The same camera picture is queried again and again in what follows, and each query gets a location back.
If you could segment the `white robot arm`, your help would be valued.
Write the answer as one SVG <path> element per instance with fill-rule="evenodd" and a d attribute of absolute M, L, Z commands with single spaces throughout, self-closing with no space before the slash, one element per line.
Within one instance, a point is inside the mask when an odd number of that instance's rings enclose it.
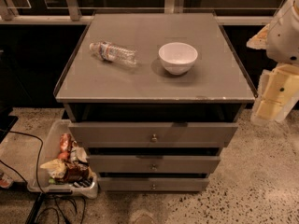
<path fill-rule="evenodd" d="M 264 49 L 276 67 L 263 70 L 250 120 L 256 125 L 283 121 L 299 93 L 299 0 L 287 0 L 247 47 Z"/>

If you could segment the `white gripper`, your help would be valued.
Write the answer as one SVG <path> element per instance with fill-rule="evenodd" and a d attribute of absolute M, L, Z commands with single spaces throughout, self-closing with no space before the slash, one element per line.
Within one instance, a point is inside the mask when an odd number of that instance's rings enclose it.
<path fill-rule="evenodd" d="M 295 4 L 285 4 L 246 46 L 266 49 L 267 56 L 278 62 L 260 76 L 250 120 L 254 124 L 282 122 L 299 100 L 299 15 Z"/>

